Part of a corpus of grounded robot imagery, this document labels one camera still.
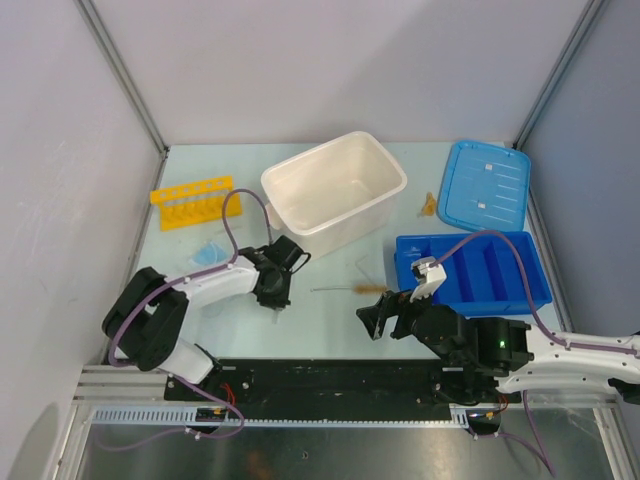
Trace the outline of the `clear watch glass dish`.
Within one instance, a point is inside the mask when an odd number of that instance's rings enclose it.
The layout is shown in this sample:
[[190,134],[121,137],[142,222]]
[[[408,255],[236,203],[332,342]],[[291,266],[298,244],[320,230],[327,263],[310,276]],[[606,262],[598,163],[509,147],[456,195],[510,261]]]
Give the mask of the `clear watch glass dish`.
[[201,314],[207,319],[216,318],[223,312],[224,307],[224,301],[212,302],[202,307]]

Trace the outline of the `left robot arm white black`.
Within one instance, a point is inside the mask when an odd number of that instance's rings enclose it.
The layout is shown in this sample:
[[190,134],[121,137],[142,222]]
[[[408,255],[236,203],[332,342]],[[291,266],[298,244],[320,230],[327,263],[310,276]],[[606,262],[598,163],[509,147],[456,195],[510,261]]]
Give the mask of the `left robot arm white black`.
[[168,281],[152,267],[131,278],[102,322],[102,331],[124,357],[113,365],[146,372],[163,370],[186,381],[197,398],[214,397],[221,387],[216,360],[181,337],[187,314],[240,295],[253,295],[273,311],[290,305],[292,276],[311,259],[282,235],[261,247],[245,247],[227,262]]

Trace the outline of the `brown bottle brush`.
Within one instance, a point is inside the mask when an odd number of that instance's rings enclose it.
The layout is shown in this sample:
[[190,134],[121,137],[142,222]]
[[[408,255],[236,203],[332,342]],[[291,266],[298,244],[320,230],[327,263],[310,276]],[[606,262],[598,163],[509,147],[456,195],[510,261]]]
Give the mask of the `brown bottle brush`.
[[311,292],[323,292],[323,291],[350,291],[357,295],[381,295],[384,294],[388,287],[382,284],[363,284],[358,283],[349,286],[324,286],[324,287],[314,287],[311,288]]

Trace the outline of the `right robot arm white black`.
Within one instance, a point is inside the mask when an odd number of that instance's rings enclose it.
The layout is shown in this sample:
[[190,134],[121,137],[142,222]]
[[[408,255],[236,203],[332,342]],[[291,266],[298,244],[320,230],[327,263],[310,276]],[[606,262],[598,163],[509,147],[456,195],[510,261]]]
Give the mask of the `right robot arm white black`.
[[484,401],[495,391],[582,390],[617,393],[639,403],[639,337],[602,337],[543,331],[538,325],[502,317],[467,318],[431,299],[411,300],[387,291],[372,306],[356,310],[371,339],[396,319],[391,337],[412,337],[446,367],[468,370],[463,393]]

